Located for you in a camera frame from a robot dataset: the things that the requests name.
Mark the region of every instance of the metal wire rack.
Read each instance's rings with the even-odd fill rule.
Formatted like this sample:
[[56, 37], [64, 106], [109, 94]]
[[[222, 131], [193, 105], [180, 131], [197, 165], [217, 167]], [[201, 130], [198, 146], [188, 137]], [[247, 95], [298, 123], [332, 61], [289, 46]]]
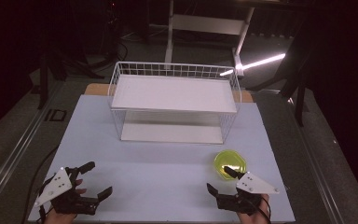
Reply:
[[[187, 63], [118, 62], [109, 85], [109, 103], [113, 102], [113, 97], [121, 75], [226, 80], [231, 87], [232, 97], [234, 102], [236, 102], [237, 111], [240, 110], [241, 88], [234, 67]], [[127, 110], [117, 110], [112, 106], [111, 110], [115, 119], [117, 134], [121, 135]], [[226, 139], [235, 117], [236, 116], [232, 114], [219, 114], [223, 141]]]

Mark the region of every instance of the yellow bowl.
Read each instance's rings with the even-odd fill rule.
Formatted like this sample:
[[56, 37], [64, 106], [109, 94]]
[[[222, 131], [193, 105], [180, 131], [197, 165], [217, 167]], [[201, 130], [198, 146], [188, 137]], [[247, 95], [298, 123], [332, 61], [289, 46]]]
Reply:
[[232, 149], [226, 149], [219, 152], [214, 158], [213, 165], [216, 171], [226, 180], [234, 178], [225, 172], [225, 166], [228, 166], [237, 172], [246, 172], [246, 161], [237, 151]]

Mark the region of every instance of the metal stand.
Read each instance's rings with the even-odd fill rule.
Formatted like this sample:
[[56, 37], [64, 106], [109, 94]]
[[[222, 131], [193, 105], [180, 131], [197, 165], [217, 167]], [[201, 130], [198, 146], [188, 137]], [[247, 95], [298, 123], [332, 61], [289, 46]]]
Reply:
[[240, 52], [254, 10], [255, 10], [254, 7], [249, 7], [247, 16], [244, 21], [178, 15], [178, 14], [173, 14], [173, 0], [171, 0], [170, 17], [169, 17], [169, 24], [168, 24], [168, 45], [165, 53], [165, 63], [172, 62], [173, 29], [217, 33], [217, 34], [224, 34], [224, 35], [238, 35], [240, 39], [238, 41], [237, 47], [233, 49], [233, 58], [234, 58], [235, 66], [237, 68], [238, 76], [243, 77], [243, 72], [241, 69], [242, 64], [241, 64]]
[[248, 91], [260, 91], [273, 83], [286, 79], [280, 94], [284, 98], [289, 98], [298, 90], [295, 116], [301, 127], [303, 126], [302, 111], [307, 79], [310, 74], [311, 58], [316, 57], [314, 55], [315, 50], [324, 39], [325, 31], [329, 29], [329, 23], [325, 26], [320, 25], [321, 21], [327, 20], [328, 17], [320, 12], [309, 13], [282, 60], [275, 77], [259, 85], [246, 88]]

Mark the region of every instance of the basket shelf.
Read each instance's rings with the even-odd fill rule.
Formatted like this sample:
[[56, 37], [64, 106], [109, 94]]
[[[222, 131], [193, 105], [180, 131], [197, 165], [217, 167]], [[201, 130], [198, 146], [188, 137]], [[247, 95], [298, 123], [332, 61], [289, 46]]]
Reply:
[[223, 144], [240, 108], [231, 67], [117, 63], [109, 104], [121, 140]]

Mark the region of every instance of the table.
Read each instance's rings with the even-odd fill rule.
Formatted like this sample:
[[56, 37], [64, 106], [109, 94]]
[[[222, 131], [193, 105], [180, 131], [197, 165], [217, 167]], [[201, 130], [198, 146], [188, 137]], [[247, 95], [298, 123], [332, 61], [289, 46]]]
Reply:
[[[102, 93], [97, 85], [87, 94]], [[113, 186], [95, 216], [79, 215], [81, 222], [239, 222], [237, 215], [219, 210], [207, 189], [235, 193], [235, 181], [226, 181], [213, 168], [223, 149], [237, 150], [247, 169], [280, 190], [270, 195], [272, 222], [294, 221], [282, 178], [255, 103], [243, 103], [223, 145], [121, 142], [117, 138], [107, 97], [82, 95], [77, 103], [47, 178], [60, 167], [95, 161], [96, 167], [80, 176], [88, 197]], [[29, 220], [38, 219], [37, 208]]]

